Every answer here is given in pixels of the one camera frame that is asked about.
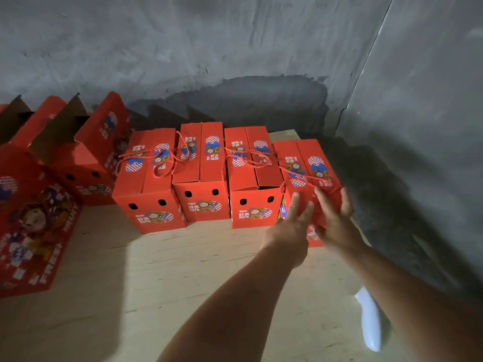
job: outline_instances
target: concrete wall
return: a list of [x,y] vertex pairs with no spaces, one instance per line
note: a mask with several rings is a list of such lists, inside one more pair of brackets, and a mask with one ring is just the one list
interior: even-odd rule
[[[115,90],[129,103],[223,79],[305,75],[301,92],[311,81],[326,85],[325,125],[333,133],[389,2],[1,0],[0,101],[22,94],[36,108],[47,95],[80,92],[91,105]],[[234,98],[252,106],[248,117],[253,81],[235,82]],[[283,88],[274,97],[264,86],[261,100],[287,97]],[[321,97],[314,99],[304,108],[317,111]]]
[[394,0],[337,129],[398,177],[393,190],[439,236],[423,239],[430,251],[456,249],[442,265],[461,254],[480,279],[482,10],[483,0]]

